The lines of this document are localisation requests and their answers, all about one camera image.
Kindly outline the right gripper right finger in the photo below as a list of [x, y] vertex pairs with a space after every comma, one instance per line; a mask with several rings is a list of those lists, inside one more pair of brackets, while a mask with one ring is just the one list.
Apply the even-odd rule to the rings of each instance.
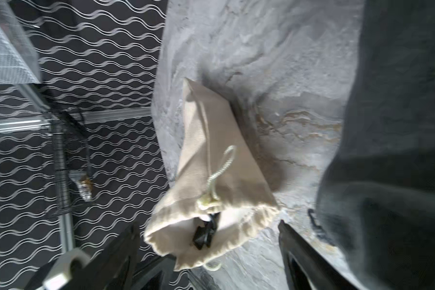
[[278, 229], [279, 248], [290, 290], [356, 289], [285, 221], [280, 221]]

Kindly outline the white mesh wall basket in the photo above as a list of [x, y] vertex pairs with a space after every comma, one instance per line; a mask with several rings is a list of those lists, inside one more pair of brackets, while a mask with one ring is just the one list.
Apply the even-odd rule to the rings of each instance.
[[0, 85], [41, 83], [35, 47], [7, 1], [0, 1]]

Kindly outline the item in black basket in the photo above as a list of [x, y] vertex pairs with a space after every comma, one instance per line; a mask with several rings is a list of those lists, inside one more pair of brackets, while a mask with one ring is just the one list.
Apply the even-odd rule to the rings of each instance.
[[70, 180], [75, 183], [80, 197], [86, 202], [92, 202], [92, 189], [93, 184], [85, 171], [81, 170], [70, 170], [69, 172]]

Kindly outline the dark grey hair dryer bag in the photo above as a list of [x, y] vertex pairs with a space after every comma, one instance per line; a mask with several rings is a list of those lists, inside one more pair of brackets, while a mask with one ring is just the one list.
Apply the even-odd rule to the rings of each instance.
[[435, 1], [366, 1], [315, 212], [370, 290], [435, 290]]

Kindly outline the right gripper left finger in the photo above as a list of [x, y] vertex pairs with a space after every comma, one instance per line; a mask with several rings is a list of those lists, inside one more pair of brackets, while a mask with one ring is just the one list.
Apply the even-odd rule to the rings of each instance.
[[140, 246], [138, 222], [129, 225], [64, 290], [129, 290]]

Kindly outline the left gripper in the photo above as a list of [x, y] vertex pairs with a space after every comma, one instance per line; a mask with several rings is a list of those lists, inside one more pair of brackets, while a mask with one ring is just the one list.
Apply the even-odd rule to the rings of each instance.
[[137, 263], [132, 276], [131, 290], [175, 290], [183, 286], [186, 272], [174, 271], [176, 257], [155, 256]]

